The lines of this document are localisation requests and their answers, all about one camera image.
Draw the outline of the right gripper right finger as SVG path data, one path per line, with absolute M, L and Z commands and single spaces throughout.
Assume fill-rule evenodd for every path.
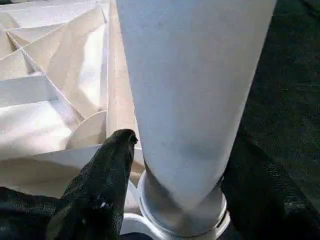
M 285 169 L 247 138 L 235 138 L 221 189 L 245 240 L 318 240 L 320 214 Z

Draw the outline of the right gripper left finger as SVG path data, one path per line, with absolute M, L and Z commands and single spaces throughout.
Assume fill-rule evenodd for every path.
M 132 129 L 109 136 L 74 177 L 46 229 L 48 240 L 117 240 L 135 144 Z

